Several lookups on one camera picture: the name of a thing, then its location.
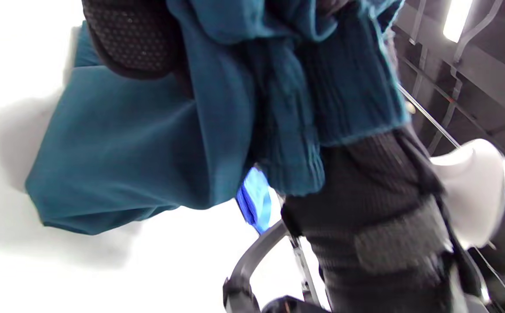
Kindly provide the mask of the person's right hand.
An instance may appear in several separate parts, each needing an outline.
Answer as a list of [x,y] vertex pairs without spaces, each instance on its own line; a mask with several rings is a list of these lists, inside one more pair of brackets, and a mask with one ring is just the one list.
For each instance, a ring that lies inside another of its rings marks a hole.
[[465,313],[441,191],[406,127],[322,149],[320,192],[287,196],[283,220],[317,257],[334,313]]

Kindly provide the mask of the person's left hand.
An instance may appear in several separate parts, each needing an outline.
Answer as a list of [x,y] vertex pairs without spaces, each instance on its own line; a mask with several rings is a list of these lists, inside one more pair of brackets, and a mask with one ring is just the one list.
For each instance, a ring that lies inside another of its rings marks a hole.
[[164,0],[83,0],[87,28],[98,56],[130,79],[161,79],[185,70],[179,23]]

